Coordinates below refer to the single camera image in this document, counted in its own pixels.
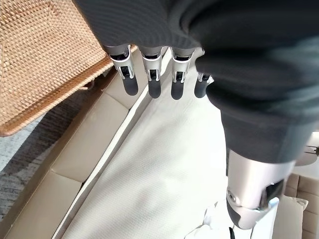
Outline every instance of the robotic hand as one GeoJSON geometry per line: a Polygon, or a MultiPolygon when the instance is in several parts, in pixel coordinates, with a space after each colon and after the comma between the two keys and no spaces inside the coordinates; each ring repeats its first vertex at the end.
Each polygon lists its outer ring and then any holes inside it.
{"type": "Polygon", "coordinates": [[[160,96],[161,48],[172,48],[176,100],[194,48],[203,48],[194,92],[206,90],[221,110],[228,212],[235,225],[252,228],[278,203],[319,116],[319,2],[74,1],[129,95],[138,92],[130,44],[142,53],[153,98],[160,96]]]}

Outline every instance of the black sleeve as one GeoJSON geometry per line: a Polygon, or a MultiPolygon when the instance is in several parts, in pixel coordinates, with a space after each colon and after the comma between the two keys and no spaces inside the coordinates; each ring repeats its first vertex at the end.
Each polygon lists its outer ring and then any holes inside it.
{"type": "Polygon", "coordinates": [[[319,115],[319,1],[225,0],[185,30],[205,50],[227,146],[262,162],[296,159],[319,115]]]}
{"type": "Polygon", "coordinates": [[[74,0],[101,45],[201,46],[226,143],[294,160],[319,115],[318,0],[74,0]]]}

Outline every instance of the white fabric sheet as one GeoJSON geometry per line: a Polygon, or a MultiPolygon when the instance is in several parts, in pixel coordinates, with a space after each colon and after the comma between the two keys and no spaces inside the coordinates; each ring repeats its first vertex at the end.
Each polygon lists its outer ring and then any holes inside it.
{"type": "Polygon", "coordinates": [[[208,206],[225,199],[220,111],[194,96],[196,78],[192,64],[175,101],[168,76],[63,238],[182,239],[202,224],[208,206]]]}

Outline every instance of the wicker basket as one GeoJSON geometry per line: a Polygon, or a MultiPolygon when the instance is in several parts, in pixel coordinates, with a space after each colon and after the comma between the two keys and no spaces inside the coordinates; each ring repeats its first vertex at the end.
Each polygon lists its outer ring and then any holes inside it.
{"type": "Polygon", "coordinates": [[[112,65],[71,0],[0,0],[0,136],[112,65]]]}

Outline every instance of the gray carpet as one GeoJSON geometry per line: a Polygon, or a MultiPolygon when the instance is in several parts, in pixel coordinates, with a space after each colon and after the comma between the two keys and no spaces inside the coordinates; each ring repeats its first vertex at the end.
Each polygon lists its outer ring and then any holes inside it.
{"type": "Polygon", "coordinates": [[[0,221],[95,90],[74,93],[18,133],[0,138],[0,221]]]}

